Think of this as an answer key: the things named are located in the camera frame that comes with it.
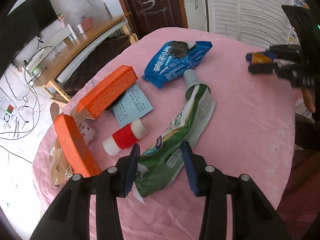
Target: wooden desk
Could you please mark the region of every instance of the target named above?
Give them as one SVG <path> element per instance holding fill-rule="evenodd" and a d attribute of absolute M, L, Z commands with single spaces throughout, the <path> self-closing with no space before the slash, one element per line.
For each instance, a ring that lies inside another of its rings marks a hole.
<path fill-rule="evenodd" d="M 59 103 L 60 105 L 66 105 L 71 97 L 63 91 L 59 86 L 59 83 L 55 81 L 59 73 L 65 69 L 72 60 L 77 57 L 90 43 L 97 39 L 102 34 L 106 33 L 115 25 L 120 22 L 126 22 L 126 16 L 130 13 L 125 13 L 117 17 L 110 18 L 94 27 L 85 33 L 81 34 L 75 40 L 70 42 L 67 47 L 62 49 L 59 54 L 54 57 L 54 59 L 48 64 L 47 68 L 42 72 L 41 76 L 33 84 L 34 87 L 43 87 L 46 92 L 51 96 L 51 100 Z M 129 31 L 127 23 L 121 27 L 125 35 L 130 37 L 130 43 L 133 44 L 137 42 L 137 35 L 132 34 Z M 59 95 L 51 93 L 47 87 L 53 87 Z"/>

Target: orange object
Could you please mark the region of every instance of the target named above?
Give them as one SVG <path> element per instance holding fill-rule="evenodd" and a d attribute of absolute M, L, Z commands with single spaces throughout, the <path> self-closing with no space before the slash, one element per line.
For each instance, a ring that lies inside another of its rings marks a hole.
<path fill-rule="evenodd" d="M 302 97 L 303 97 L 303 101 L 304 101 L 306 108 L 311 113 L 314 114 L 316 112 L 316 106 L 314 103 L 314 95 L 312 95 L 310 90 L 308 90 L 306 88 L 301 88 L 301 92 L 302 92 Z"/>
<path fill-rule="evenodd" d="M 82 26 L 82 29 L 84 32 L 86 32 L 87 30 L 90 30 L 94 26 L 92 18 L 89 17 L 89 18 L 84 19 L 81 22 L 81 26 Z"/>
<path fill-rule="evenodd" d="M 101 173 L 71 115 L 60 114 L 53 122 L 64 155 L 74 174 L 91 177 Z"/>
<path fill-rule="evenodd" d="M 92 118 L 96 119 L 137 80 L 138 77 L 131 66 L 118 67 L 79 101 L 77 112 L 86 109 Z"/>
<path fill-rule="evenodd" d="M 260 54 L 260 53 L 254 53 L 252 54 L 252 64 L 257 63 L 272 63 L 273 60 L 271 58 L 268 58 L 267 56 Z"/>

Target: gray tube cap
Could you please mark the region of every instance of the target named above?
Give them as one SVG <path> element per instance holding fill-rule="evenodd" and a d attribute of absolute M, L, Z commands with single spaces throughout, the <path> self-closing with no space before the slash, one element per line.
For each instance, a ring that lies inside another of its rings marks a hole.
<path fill-rule="evenodd" d="M 195 85 L 197 84 L 204 84 L 208 87 L 209 92 L 211 93 L 211 89 L 209 88 L 209 86 L 203 82 L 201 82 L 196 74 L 196 72 L 193 69 L 187 69 L 184 73 L 183 73 L 183 77 L 184 80 L 186 81 L 186 93 L 185 93 L 185 98 L 187 101 L 189 101 L 193 89 L 195 87 Z"/>

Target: blue snack package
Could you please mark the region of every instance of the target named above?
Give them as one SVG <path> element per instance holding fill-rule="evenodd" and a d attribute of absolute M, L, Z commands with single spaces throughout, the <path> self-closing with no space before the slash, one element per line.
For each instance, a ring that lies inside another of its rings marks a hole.
<path fill-rule="evenodd" d="M 153 56 L 144 70 L 143 79 L 159 89 L 170 80 L 195 69 L 204 55 L 212 48 L 210 41 L 169 41 Z"/>

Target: light blue paper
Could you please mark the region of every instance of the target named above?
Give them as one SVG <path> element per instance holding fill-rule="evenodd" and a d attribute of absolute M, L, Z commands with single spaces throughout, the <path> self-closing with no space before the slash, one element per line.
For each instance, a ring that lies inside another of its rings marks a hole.
<path fill-rule="evenodd" d="M 119 127 L 143 117 L 153 109 L 137 83 L 127 90 L 121 101 L 113 107 Z"/>

